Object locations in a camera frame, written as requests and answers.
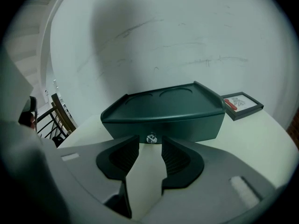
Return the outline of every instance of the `red marking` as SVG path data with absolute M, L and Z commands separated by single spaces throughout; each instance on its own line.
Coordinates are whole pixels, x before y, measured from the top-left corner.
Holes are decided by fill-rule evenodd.
M 238 108 L 235 107 L 228 99 L 224 99 L 225 103 L 227 103 L 233 110 L 237 110 Z

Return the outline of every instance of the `white wall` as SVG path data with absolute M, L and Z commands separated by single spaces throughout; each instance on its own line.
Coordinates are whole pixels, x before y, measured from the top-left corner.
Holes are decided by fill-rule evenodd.
M 287 128 L 298 107 L 298 44 L 271 0 L 64 0 L 52 66 L 77 124 L 125 93 L 194 80 L 244 91 Z

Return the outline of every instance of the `picture frame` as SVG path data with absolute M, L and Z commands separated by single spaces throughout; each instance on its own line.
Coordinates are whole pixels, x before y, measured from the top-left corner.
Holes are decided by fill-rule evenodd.
M 263 109 L 263 104 L 244 92 L 222 96 L 226 103 L 226 113 L 236 121 Z

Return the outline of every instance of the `white table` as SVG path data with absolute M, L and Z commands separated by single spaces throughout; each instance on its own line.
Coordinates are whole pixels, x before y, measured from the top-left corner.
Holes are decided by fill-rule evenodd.
M 60 148 L 111 139 L 100 115 L 96 115 L 79 126 Z M 217 138 L 199 143 L 234 154 L 276 188 L 288 183 L 299 161 L 294 142 L 265 111 L 237 121 L 225 115 Z M 161 150 L 161 145 L 140 144 L 139 156 L 127 176 L 128 196 L 135 220 L 140 219 L 161 196 L 161 181 L 166 177 Z

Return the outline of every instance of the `black picture frame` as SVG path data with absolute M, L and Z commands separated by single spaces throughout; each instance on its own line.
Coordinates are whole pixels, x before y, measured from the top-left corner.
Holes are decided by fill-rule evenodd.
M 263 104 L 261 104 L 260 102 L 258 102 L 256 99 L 252 98 L 251 96 L 249 96 L 248 94 L 244 93 L 244 92 L 238 92 L 238 93 L 234 93 L 234 94 L 229 94 L 229 95 L 223 95 L 222 98 L 230 98 L 233 96 L 239 96 L 239 95 L 243 95 L 245 97 L 247 97 L 248 99 L 250 99 L 251 101 L 253 101 L 254 103 L 256 103 L 256 106 L 248 108 L 246 110 L 242 110 L 239 112 L 235 112 L 229 105 L 226 104 L 226 113 L 229 115 L 229 117 L 233 120 L 236 121 L 238 119 L 242 119 L 245 118 L 251 114 L 254 114 L 260 110 L 263 109 Z

